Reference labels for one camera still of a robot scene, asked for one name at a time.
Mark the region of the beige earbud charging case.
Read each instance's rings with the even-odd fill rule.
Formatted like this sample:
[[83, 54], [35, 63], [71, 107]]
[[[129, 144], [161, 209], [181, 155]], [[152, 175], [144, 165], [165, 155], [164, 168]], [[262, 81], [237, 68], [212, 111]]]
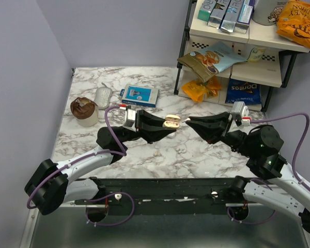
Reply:
[[178, 129], [180, 127], [181, 118], [177, 115], [168, 114], [165, 117], [162, 127]]

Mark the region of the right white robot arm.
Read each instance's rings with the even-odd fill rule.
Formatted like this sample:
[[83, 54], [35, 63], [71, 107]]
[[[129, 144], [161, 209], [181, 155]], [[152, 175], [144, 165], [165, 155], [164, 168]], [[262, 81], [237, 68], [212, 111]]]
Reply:
[[268, 120], [252, 120], [242, 111], [190, 116], [185, 122], [208, 144], [222, 142], [248, 158], [246, 165], [256, 178], [236, 176], [226, 191], [230, 202], [244, 199], [265, 205], [299, 219], [310, 234], [310, 183], [281, 156], [284, 141]]

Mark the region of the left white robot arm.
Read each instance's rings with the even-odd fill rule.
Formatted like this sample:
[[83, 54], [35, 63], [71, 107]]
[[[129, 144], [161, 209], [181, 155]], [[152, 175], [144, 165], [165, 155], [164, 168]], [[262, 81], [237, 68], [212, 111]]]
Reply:
[[40, 163], [24, 191], [28, 195], [28, 209], [37, 208], [47, 215], [61, 204], [85, 199], [99, 204], [104, 199], [104, 191], [94, 179], [83, 176], [107, 165], [111, 165], [127, 155], [125, 142], [143, 139], [152, 144], [174, 133], [180, 127], [180, 117], [167, 115], [157, 117], [145, 110], [133, 110], [120, 105], [125, 112], [120, 126], [111, 126], [108, 120], [109, 107], [104, 113], [106, 125], [98, 130], [96, 148], [72, 159], [54, 162], [46, 159]]

